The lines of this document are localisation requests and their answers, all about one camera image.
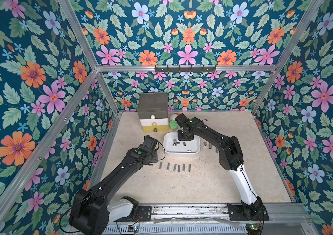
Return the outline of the white plastic storage tray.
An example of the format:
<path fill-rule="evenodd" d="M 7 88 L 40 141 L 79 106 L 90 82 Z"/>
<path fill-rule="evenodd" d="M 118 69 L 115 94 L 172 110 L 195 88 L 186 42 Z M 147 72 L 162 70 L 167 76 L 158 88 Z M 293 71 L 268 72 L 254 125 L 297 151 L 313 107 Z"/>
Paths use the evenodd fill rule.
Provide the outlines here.
<path fill-rule="evenodd" d="M 166 133 L 163 139 L 163 146 L 165 147 L 166 154 L 174 157 L 192 157 L 196 156 L 201 150 L 200 138 L 194 136 L 192 141 L 180 141 L 179 146 L 172 146 L 173 140 L 177 139 L 177 132 Z"/>

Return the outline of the sockets pile in tray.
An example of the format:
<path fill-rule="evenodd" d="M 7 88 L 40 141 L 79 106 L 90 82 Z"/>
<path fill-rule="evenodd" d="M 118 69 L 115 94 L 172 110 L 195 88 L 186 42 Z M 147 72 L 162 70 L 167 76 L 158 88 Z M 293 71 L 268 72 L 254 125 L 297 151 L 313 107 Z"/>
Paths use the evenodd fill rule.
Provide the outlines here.
<path fill-rule="evenodd" d="M 181 144 L 180 141 L 178 141 L 177 139 L 173 140 L 172 146 L 179 146 Z"/>

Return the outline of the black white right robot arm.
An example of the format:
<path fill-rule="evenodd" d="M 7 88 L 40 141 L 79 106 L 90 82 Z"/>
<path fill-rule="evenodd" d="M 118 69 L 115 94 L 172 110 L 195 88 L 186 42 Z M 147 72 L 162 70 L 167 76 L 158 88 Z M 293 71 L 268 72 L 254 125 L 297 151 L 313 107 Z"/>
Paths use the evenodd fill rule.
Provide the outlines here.
<path fill-rule="evenodd" d="M 240 192 L 243 216 L 248 220 L 257 220 L 264 216 L 265 208 L 247 176 L 238 138 L 223 135 L 196 117 L 189 119 L 184 114 L 180 114 L 175 121 L 180 127 L 177 131 L 178 140 L 192 141 L 197 136 L 218 150 L 219 164 L 229 171 Z"/>

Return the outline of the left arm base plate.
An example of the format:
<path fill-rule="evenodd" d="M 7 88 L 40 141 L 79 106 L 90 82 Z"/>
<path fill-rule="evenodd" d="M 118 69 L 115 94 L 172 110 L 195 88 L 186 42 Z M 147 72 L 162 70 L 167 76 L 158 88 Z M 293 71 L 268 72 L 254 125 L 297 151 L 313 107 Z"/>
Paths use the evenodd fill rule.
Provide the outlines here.
<path fill-rule="evenodd" d="M 138 206 L 128 217 L 121 218 L 117 222 L 147 222 L 151 221 L 151 215 L 151 206 Z"/>

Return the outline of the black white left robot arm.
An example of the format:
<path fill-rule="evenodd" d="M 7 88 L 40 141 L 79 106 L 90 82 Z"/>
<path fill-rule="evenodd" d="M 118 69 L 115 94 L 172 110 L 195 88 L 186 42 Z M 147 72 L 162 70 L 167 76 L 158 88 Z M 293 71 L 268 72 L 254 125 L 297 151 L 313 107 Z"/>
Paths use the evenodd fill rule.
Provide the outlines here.
<path fill-rule="evenodd" d="M 103 180 L 74 197 L 69 225 L 84 235 L 101 235 L 106 227 L 119 219 L 136 216 L 139 202 L 129 196 L 111 200 L 123 184 L 144 165 L 158 162 L 160 142 L 144 136 L 144 142 L 127 151 L 123 160 Z"/>

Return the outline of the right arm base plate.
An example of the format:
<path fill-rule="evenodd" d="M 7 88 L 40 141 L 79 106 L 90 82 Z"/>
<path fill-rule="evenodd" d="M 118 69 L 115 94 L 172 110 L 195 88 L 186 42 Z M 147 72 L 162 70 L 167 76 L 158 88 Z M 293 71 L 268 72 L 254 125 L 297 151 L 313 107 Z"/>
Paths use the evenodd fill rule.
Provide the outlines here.
<path fill-rule="evenodd" d="M 248 205 L 227 204 L 228 213 L 231 221 L 269 221 L 269 215 L 263 203 L 258 201 Z"/>

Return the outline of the black wall hook rail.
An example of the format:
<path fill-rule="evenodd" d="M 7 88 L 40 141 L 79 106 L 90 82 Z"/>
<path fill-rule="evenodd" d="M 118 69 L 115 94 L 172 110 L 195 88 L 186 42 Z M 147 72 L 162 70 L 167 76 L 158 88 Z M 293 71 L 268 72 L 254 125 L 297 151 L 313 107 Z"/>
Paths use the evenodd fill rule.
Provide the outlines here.
<path fill-rule="evenodd" d="M 165 66 L 154 66 L 154 71 L 155 72 L 173 72 L 173 73 L 177 73 L 177 72 L 193 72 L 193 73 L 214 72 L 214 71 L 216 71 L 216 66 L 206 66 L 206 65 L 203 65 L 203 66 L 194 66 L 194 65 L 169 66 L 169 65 L 165 65 Z"/>

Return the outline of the aluminium front rail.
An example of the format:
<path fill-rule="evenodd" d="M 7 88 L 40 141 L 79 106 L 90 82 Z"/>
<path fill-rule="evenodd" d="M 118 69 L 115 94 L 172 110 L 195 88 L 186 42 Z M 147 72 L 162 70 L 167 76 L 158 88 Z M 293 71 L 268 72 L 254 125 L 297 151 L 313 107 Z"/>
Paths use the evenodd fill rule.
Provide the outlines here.
<path fill-rule="evenodd" d="M 151 221 L 113 222 L 101 235 L 317 235 L 302 204 L 265 203 L 269 221 L 231 221 L 227 203 L 139 204 Z M 72 234 L 83 235 L 71 227 Z"/>

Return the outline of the white orange ball toy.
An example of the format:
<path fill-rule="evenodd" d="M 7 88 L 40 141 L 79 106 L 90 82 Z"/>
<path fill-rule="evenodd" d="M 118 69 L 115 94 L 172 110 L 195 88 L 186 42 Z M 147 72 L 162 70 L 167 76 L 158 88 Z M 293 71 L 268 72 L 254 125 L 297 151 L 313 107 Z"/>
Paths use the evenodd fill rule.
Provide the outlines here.
<path fill-rule="evenodd" d="M 177 117 L 178 117 L 178 114 L 172 114 L 172 115 L 170 115 L 169 120 L 170 121 L 175 120 Z"/>

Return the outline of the grey white yellow drawer box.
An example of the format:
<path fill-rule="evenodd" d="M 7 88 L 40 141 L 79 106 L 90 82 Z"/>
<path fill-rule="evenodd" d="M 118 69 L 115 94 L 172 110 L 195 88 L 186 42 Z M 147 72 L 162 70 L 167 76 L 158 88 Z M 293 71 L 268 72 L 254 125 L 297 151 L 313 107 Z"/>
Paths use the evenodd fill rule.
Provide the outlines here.
<path fill-rule="evenodd" d="M 169 130 L 168 95 L 161 93 L 140 94 L 138 117 L 144 132 Z"/>

